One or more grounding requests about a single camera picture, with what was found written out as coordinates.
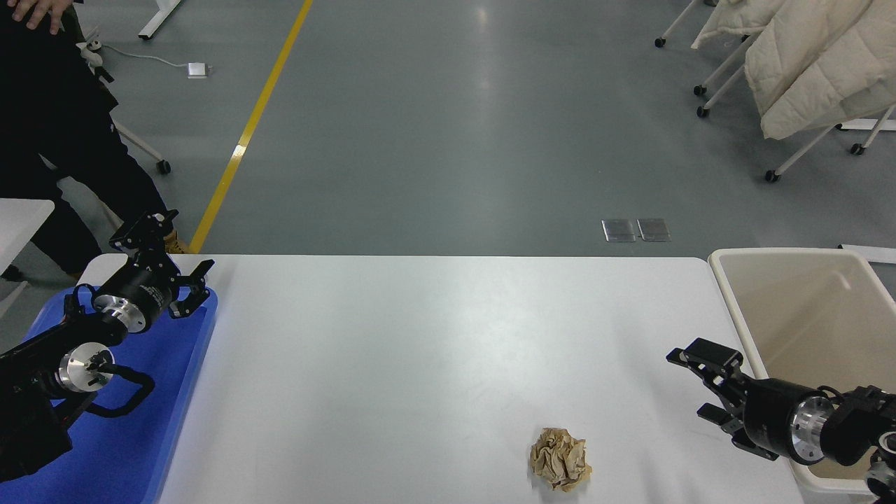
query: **tan boot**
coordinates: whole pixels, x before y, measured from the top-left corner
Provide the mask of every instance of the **tan boot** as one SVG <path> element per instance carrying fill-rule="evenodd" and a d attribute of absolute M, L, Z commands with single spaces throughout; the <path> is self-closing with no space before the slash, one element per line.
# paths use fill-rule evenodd
<path fill-rule="evenodd" d="M 177 237 L 177 231 L 171 231 L 171 234 L 165 237 L 165 252 L 169 254 L 193 254 L 186 243 Z"/>

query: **trash bin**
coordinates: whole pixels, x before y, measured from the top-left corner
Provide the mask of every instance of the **trash bin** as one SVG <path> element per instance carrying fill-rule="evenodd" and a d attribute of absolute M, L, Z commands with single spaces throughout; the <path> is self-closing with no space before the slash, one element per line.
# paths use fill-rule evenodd
<path fill-rule="evenodd" d="M 733 248 L 713 252 L 709 262 L 756 378 L 896 391 L 896 303 L 862 256 Z M 851 467 L 790 465 L 810 490 L 870 493 L 867 456 Z"/>

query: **person's hand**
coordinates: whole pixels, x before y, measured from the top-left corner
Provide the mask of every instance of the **person's hand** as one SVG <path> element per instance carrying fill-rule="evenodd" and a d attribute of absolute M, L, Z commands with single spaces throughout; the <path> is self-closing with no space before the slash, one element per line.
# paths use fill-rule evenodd
<path fill-rule="evenodd" d="M 59 32 L 59 26 L 62 25 L 62 12 L 72 5 L 72 0 L 6 0 L 7 7 L 15 7 L 13 11 L 13 19 L 21 21 L 25 19 L 25 14 L 34 7 L 34 13 L 28 20 L 28 29 L 34 30 L 38 27 L 40 20 L 44 19 L 47 12 L 50 13 L 50 33 L 56 35 Z"/>

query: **epoxy floor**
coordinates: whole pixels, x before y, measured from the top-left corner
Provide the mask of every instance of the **epoxy floor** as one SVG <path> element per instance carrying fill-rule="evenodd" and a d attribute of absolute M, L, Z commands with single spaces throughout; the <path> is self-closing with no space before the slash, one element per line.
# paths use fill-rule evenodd
<path fill-rule="evenodd" d="M 718 248 L 896 247 L 896 134 L 763 140 L 745 81 L 699 119 L 691 89 L 738 40 L 689 46 L 700 6 L 663 49 L 686 0 L 317 0 L 232 186 L 207 254 L 697 256 Z M 113 116 L 171 162 L 153 174 L 189 240 L 293 26 L 300 1 L 185 0 L 149 42 L 148 0 L 79 6 L 104 49 Z M 96 200 L 63 188 L 100 240 Z M 663 218 L 672 241 L 607 243 L 608 218 Z M 71 281 L 28 246 L 31 287 L 0 319 L 12 346 Z M 891 292 L 896 269 L 876 266 Z"/>

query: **blue tray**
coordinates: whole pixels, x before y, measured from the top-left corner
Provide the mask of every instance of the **blue tray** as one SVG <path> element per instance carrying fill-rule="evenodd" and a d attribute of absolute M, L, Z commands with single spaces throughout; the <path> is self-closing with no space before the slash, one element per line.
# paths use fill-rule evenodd
<path fill-rule="evenodd" d="M 59 323 L 63 297 L 69 292 L 60 292 L 47 302 L 26 340 Z M 82 290 L 80 300 L 89 307 L 90 293 Z M 211 339 L 217 307 L 218 297 L 212 292 L 192 316 L 172 320 L 166 313 L 146 333 L 128 335 L 112 347 L 116 363 L 149 374 L 155 389 L 126 416 L 105 419 L 83 414 L 68 431 L 73 449 L 31 476 L 0 483 L 0 502 L 151 504 L 157 500 Z M 118 407 L 136 388 L 114 378 L 99 391 L 95 403 Z"/>

